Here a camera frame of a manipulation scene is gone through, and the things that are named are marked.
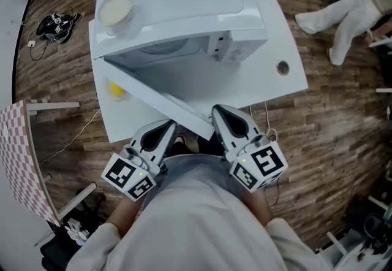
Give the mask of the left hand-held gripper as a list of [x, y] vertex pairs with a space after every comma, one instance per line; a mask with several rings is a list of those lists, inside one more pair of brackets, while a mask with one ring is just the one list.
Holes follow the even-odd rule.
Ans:
[[119, 154], [112, 154], [102, 179], [136, 202], [152, 190], [177, 130], [173, 120], [159, 120], [140, 128]]

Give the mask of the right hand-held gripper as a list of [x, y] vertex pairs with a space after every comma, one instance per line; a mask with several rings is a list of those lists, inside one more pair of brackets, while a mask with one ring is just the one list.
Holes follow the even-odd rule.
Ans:
[[[248, 192], [264, 188], [288, 169], [288, 163], [276, 141], [270, 141], [246, 112], [228, 105], [212, 108], [211, 119], [216, 134], [231, 163], [230, 175]], [[250, 140], [238, 147], [238, 139]]]

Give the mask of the white microwave door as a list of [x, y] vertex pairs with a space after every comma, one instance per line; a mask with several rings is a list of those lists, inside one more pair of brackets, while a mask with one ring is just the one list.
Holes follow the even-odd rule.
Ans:
[[[101, 58], [92, 60], [96, 92], [109, 142], [119, 142], [135, 135], [143, 126], [172, 119], [193, 133], [209, 140], [214, 128], [205, 115], [169, 94], [161, 94]], [[105, 93], [104, 78], [128, 93], [128, 99], [112, 101]]]

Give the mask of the person's left forearm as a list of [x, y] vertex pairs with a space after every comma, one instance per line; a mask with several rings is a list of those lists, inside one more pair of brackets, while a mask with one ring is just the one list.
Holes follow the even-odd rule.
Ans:
[[133, 225], [144, 199], [145, 196], [137, 201], [132, 201], [127, 196], [124, 196], [113, 213], [108, 217], [106, 223], [114, 225], [120, 237], [124, 237]]

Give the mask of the person's right forearm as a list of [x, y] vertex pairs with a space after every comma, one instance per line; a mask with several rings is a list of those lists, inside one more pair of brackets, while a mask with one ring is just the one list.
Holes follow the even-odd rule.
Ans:
[[245, 192], [244, 204], [257, 218], [261, 225], [266, 226], [273, 219], [272, 211], [262, 189], [254, 193]]

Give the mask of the white table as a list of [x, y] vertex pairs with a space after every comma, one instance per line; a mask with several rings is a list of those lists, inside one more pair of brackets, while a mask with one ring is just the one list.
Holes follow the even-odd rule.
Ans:
[[144, 84], [208, 116], [215, 104], [237, 109], [308, 88], [303, 63], [277, 0], [257, 0], [268, 41], [240, 64], [209, 58], [136, 70]]

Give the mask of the yellow food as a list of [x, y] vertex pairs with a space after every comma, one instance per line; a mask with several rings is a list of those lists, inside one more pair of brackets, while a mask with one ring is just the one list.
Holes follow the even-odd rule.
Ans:
[[110, 91], [115, 98], [122, 98], [126, 95], [126, 91], [113, 82], [110, 82]]

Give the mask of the person's light shirt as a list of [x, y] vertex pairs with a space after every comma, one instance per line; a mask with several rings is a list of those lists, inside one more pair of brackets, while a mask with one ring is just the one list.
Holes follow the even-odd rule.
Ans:
[[127, 234], [105, 222], [66, 271], [321, 271], [284, 219], [260, 224], [219, 158], [182, 155], [168, 165]]

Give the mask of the white plastic gadget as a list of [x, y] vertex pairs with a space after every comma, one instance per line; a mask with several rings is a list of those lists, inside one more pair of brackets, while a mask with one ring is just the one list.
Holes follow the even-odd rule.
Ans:
[[86, 229], [82, 228], [79, 221], [72, 218], [68, 220], [67, 224], [65, 225], [65, 229], [69, 237], [79, 246], [83, 246], [90, 235]]

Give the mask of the pink checkered table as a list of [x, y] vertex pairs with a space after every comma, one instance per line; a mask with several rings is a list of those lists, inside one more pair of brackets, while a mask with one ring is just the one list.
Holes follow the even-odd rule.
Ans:
[[[78, 108], [79, 102], [48, 102], [46, 100], [22, 100], [0, 110], [0, 161], [16, 201], [45, 221], [56, 226], [80, 202], [96, 188], [95, 183], [82, 189], [68, 204], [57, 210], [46, 187], [50, 176], [44, 177], [31, 131], [31, 116], [43, 110]], [[9, 141], [5, 142], [1, 127], [9, 129]]]

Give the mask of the cream round bowl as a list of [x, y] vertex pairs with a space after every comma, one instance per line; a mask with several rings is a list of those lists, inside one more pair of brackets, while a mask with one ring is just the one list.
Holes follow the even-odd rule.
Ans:
[[134, 14], [133, 0], [103, 0], [96, 20], [109, 34], [122, 31]]

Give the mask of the black seat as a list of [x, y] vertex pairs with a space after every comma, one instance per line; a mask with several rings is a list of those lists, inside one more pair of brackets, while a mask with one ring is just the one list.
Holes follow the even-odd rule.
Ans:
[[61, 226], [55, 230], [54, 237], [40, 247], [42, 267], [45, 271], [66, 271], [69, 261], [80, 248]]

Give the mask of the pile of black equipment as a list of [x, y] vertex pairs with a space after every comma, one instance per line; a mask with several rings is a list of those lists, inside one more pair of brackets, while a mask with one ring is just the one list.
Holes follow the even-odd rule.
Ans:
[[66, 43], [72, 37], [74, 27], [81, 18], [80, 13], [68, 15], [52, 12], [40, 22], [36, 29], [36, 36], [49, 42]]

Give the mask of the black round device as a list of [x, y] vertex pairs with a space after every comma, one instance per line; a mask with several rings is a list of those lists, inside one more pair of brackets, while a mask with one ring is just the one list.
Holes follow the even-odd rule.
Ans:
[[374, 251], [373, 254], [386, 253], [392, 245], [392, 227], [384, 218], [377, 213], [371, 213], [364, 220], [363, 229], [367, 235], [367, 242]]

